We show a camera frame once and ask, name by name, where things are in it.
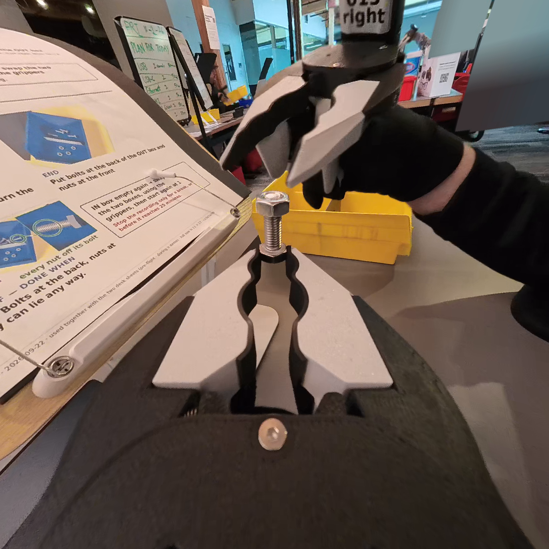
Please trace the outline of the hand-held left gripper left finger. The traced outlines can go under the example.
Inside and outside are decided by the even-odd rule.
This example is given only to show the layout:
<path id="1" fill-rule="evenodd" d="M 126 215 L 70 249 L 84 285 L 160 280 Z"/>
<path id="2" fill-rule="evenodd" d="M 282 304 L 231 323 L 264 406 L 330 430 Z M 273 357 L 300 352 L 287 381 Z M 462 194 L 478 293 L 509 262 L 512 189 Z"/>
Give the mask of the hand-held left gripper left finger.
<path id="1" fill-rule="evenodd" d="M 153 377 L 157 388 L 221 395 L 234 413 L 255 407 L 258 250 L 244 254 L 194 296 Z"/>

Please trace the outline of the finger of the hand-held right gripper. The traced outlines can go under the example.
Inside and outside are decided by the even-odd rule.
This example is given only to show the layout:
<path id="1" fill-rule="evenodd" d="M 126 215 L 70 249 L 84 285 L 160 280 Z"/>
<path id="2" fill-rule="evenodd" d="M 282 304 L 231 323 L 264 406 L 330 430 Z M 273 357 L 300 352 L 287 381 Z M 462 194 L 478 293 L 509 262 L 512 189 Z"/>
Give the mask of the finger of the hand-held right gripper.
<path id="1" fill-rule="evenodd" d="M 289 188 L 320 175 L 322 190 L 333 191 L 340 174 L 339 158 L 360 138 L 366 119 L 363 111 L 379 84 L 353 81 L 335 88 L 332 106 L 317 117 L 313 129 L 301 139 L 287 176 Z"/>
<path id="2" fill-rule="evenodd" d="M 257 149 L 269 175 L 283 175 L 290 161 L 292 140 L 288 120 L 305 113 L 309 103 L 306 88 L 307 82 L 300 75 L 287 75 L 265 87 L 221 155 L 221 167 L 231 171 Z"/>

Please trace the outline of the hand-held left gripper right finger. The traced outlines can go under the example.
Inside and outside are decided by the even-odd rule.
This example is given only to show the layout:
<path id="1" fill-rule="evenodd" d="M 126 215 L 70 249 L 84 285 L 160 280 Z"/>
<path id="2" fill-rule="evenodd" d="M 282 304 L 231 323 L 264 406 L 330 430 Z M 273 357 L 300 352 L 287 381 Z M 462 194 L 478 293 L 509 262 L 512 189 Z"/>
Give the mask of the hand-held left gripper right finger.
<path id="1" fill-rule="evenodd" d="M 289 374 L 299 414 L 326 394 L 387 389 L 393 378 L 352 294 L 295 248 L 287 249 L 292 325 Z"/>

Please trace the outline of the silver hex bolt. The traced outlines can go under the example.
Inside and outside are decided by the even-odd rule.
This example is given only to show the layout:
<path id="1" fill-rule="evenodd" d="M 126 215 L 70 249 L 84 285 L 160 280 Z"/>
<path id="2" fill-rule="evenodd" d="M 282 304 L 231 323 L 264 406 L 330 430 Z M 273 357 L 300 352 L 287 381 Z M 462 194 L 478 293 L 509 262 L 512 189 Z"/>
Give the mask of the silver hex bolt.
<path id="1" fill-rule="evenodd" d="M 256 212 L 264 220 L 264 241 L 269 249 L 278 250 L 282 241 L 282 218 L 290 210 L 289 196 L 278 190 L 266 190 L 256 199 Z"/>

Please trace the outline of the yellow plastic bin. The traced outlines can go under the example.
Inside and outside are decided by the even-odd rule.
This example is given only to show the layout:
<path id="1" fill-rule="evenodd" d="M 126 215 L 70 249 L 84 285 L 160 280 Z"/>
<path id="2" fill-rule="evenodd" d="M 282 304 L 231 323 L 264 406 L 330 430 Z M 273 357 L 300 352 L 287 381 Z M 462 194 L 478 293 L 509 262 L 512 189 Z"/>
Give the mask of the yellow plastic bin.
<path id="1" fill-rule="evenodd" d="M 395 264 L 409 256 L 412 210 L 408 204 L 379 194 L 350 192 L 342 200 L 324 199 L 312 209 L 298 184 L 286 187 L 287 173 L 266 190 L 289 196 L 290 210 L 282 218 L 282 242 L 303 254 Z"/>

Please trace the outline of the person's right forearm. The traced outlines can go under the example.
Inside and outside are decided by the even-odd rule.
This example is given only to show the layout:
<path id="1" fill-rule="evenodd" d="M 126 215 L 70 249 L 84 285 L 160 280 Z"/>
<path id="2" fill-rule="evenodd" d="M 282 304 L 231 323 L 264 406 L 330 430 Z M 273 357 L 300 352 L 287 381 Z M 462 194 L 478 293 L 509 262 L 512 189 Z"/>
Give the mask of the person's right forearm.
<path id="1" fill-rule="evenodd" d="M 415 215 L 490 269 L 548 291 L 548 183 L 480 150 L 439 212 Z"/>

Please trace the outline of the person's right hand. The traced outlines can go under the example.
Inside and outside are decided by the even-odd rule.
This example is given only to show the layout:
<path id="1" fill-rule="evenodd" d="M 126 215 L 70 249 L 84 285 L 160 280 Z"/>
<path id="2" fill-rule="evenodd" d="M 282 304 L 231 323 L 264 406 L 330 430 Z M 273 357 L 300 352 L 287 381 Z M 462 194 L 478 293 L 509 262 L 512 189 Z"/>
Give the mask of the person's right hand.
<path id="1" fill-rule="evenodd" d="M 441 211 L 469 175 L 476 152 L 430 118 L 394 106 L 375 115 L 359 140 L 338 160 L 331 192 L 321 176 L 303 181 L 314 209 L 325 198 L 348 192 L 380 194 L 410 205 L 415 213 Z"/>

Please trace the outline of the white printed box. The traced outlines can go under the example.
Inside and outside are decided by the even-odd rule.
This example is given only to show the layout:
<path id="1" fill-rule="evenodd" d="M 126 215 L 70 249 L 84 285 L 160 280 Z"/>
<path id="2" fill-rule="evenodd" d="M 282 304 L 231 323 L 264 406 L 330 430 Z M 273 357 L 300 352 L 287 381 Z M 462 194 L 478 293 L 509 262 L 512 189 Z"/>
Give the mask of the white printed box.
<path id="1" fill-rule="evenodd" d="M 451 93 L 461 52 L 424 59 L 418 75 L 417 95 L 436 98 Z"/>

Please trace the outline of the wooden pillar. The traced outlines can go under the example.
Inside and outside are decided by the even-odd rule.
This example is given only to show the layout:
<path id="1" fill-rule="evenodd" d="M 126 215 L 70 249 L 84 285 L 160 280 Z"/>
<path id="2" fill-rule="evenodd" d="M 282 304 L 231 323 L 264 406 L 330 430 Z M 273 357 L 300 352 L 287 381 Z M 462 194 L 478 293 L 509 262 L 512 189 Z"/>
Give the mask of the wooden pillar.
<path id="1" fill-rule="evenodd" d="M 211 46 L 210 38 L 208 35 L 208 27 L 207 22 L 205 19 L 205 14 L 203 10 L 203 6 L 209 7 L 209 1 L 191 1 L 195 18 L 196 18 L 196 24 L 198 26 L 200 38 L 202 40 L 202 47 L 204 50 L 204 53 L 212 53 L 215 56 L 215 63 L 214 63 L 214 71 L 213 71 L 213 77 L 216 86 L 218 88 L 221 88 L 225 85 L 225 78 L 224 78 L 224 71 L 223 71 L 223 65 L 222 60 L 220 57 L 220 51 L 219 49 L 215 49 Z"/>

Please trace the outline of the small easel board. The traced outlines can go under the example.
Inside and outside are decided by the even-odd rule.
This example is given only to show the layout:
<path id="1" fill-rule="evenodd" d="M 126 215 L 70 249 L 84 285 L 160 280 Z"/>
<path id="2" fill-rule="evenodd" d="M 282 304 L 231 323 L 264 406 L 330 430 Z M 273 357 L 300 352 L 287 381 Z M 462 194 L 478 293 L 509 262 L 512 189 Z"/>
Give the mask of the small easel board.
<path id="1" fill-rule="evenodd" d="M 190 46 L 181 31 L 171 26 L 167 27 L 167 30 L 173 43 L 172 47 L 183 66 L 189 89 L 193 91 L 202 111 L 207 112 L 214 105 Z"/>

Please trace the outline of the large whiteboard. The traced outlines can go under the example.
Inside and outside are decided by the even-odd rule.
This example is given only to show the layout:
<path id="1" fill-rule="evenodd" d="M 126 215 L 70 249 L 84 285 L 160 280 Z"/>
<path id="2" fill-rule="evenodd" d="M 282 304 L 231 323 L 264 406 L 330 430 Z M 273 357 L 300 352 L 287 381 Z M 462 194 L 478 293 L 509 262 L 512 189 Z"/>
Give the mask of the large whiteboard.
<path id="1" fill-rule="evenodd" d="M 166 27 L 124 16 L 114 23 L 136 82 L 172 120 L 186 125 L 188 101 Z"/>

